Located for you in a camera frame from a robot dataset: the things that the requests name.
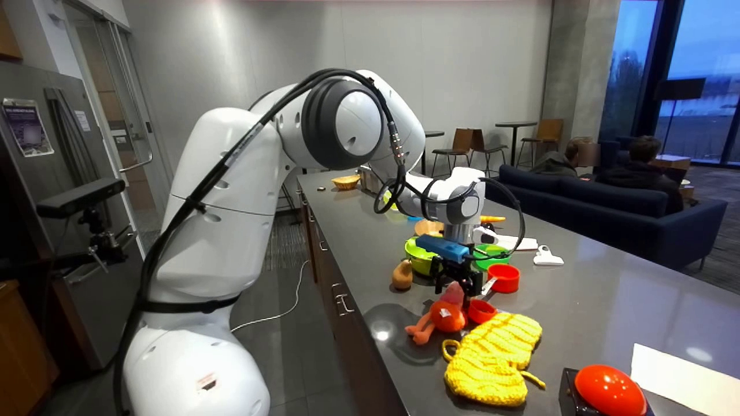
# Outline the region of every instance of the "table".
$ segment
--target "table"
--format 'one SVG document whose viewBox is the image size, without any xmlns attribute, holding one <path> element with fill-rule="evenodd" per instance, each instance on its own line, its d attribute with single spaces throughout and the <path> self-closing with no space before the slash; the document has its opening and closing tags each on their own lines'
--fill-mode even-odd
<svg viewBox="0 0 740 416">
<path fill-rule="evenodd" d="M 511 166 L 515 161 L 515 136 L 519 136 L 519 126 L 531 126 L 537 123 L 496 123 L 496 126 L 511 126 Z"/>
<path fill-rule="evenodd" d="M 442 129 L 425 131 L 425 138 L 434 138 L 434 136 L 444 136 L 444 131 Z M 425 146 L 422 153 L 422 173 L 425 176 Z"/>
<path fill-rule="evenodd" d="M 630 373 L 637 341 L 740 376 L 740 295 L 528 218 L 528 236 L 566 263 L 535 266 L 531 251 L 514 254 L 521 292 L 498 293 L 492 304 L 544 326 L 529 373 L 548 388 L 529 383 L 529 399 L 515 412 L 457 407 L 442 378 L 439 339 L 417 348 L 402 331 L 434 299 L 433 286 L 389 289 L 411 223 L 401 212 L 374 215 L 373 199 L 358 190 L 330 191 L 333 176 L 298 182 L 317 289 L 360 414 L 559 414 L 561 368 L 611 362 Z M 511 208 L 485 200 L 485 212 L 508 218 L 500 230 L 515 234 Z M 685 414 L 660 396 L 648 399 L 657 414 Z"/>
</svg>

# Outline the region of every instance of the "yellow toy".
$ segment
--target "yellow toy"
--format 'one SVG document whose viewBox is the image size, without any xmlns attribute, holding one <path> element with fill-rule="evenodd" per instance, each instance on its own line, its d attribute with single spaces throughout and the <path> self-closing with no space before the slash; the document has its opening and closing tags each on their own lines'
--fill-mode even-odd
<svg viewBox="0 0 740 416">
<path fill-rule="evenodd" d="M 442 353 L 446 386 L 467 399 L 492 407 L 521 407 L 528 403 L 526 378 L 545 388 L 528 373 L 541 326 L 522 315 L 498 312 L 457 339 L 444 339 Z"/>
</svg>

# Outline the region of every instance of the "floor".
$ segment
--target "floor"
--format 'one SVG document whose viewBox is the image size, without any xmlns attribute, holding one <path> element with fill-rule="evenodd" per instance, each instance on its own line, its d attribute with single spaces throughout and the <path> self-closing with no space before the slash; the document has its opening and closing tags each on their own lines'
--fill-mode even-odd
<svg viewBox="0 0 740 416">
<path fill-rule="evenodd" d="M 715 251 L 698 270 L 685 272 L 715 286 L 740 293 L 740 171 L 691 169 L 690 180 L 698 199 L 726 199 L 729 212 Z M 277 215 L 262 280 L 241 295 L 232 324 L 284 312 L 293 304 L 297 282 L 308 262 L 304 227 L 293 215 Z M 345 374 L 335 358 L 330 329 L 311 266 L 304 269 L 298 308 L 283 318 L 238 331 L 238 339 L 253 352 L 272 396 L 275 416 L 356 414 Z M 61 388 L 42 412 L 43 416 L 114 414 L 106 376 Z"/>
</svg>

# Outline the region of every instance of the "wooden cabinet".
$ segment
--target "wooden cabinet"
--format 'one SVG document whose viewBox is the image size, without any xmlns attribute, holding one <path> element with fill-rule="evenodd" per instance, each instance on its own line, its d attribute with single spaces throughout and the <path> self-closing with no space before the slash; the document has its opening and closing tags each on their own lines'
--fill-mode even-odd
<svg viewBox="0 0 740 416">
<path fill-rule="evenodd" d="M 0 282 L 0 416 L 32 414 L 57 376 L 15 280 Z"/>
<path fill-rule="evenodd" d="M 0 59 L 20 59 L 20 49 L 0 5 Z"/>
<path fill-rule="evenodd" d="M 333 331 L 342 370 L 352 386 L 358 412 L 385 416 L 404 414 L 404 407 L 396 392 L 386 364 L 381 362 L 366 318 L 358 312 L 311 208 L 304 208 L 304 223 L 308 234 L 315 285 L 321 293 L 328 326 Z"/>
</svg>

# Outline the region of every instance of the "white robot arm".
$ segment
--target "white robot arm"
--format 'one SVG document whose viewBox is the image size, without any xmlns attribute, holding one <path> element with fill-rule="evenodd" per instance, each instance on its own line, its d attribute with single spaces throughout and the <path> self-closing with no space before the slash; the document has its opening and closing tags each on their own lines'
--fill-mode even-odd
<svg viewBox="0 0 740 416">
<path fill-rule="evenodd" d="M 232 302 L 262 272 L 277 193 L 297 166 L 370 163 L 391 200 L 448 223 L 472 242 L 483 173 L 446 180 L 407 173 L 424 129 L 370 72 L 317 72 L 250 111 L 215 108 L 194 125 L 172 186 L 164 234 L 150 249 L 120 360 L 136 414 L 269 414 L 253 356 L 230 333 Z"/>
</svg>

